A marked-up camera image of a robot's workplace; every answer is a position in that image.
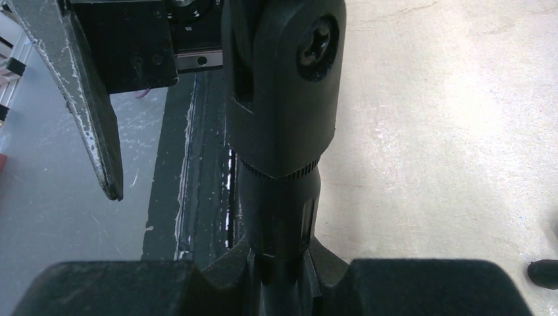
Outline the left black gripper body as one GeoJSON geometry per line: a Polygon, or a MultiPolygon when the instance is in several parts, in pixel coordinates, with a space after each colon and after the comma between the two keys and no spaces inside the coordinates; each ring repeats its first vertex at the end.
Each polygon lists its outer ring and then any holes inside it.
{"type": "Polygon", "coordinates": [[[169,87],[222,66],[221,0],[66,1],[109,94],[169,87]]]}

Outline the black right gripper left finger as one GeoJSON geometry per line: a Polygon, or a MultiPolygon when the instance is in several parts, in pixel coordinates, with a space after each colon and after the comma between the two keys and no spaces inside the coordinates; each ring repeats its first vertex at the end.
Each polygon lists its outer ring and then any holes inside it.
{"type": "Polygon", "coordinates": [[[241,315],[245,264],[201,271],[189,261],[59,263],[29,286],[13,315],[241,315]]]}

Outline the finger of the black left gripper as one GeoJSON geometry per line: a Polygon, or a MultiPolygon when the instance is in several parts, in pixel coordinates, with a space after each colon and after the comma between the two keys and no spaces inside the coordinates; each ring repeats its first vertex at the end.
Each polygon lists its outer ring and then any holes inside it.
{"type": "Polygon", "coordinates": [[[66,1],[8,1],[49,69],[78,127],[99,185],[124,197],[117,118],[77,14],[66,1]]]}

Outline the black round-base microphone stand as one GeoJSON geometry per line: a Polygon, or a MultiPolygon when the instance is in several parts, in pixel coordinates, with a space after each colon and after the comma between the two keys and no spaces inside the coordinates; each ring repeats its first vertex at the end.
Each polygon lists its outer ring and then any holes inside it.
{"type": "Polygon", "coordinates": [[[226,135],[249,246],[244,315],[312,315],[318,163],[335,129],[343,1],[226,1],[226,135]]]}

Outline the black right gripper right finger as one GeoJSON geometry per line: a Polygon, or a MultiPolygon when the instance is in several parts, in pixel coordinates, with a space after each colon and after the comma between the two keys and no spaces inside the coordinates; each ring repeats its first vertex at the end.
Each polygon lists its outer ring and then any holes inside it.
{"type": "Polygon", "coordinates": [[[322,315],[531,315],[508,274],[470,259],[354,259],[309,246],[322,315]]]}

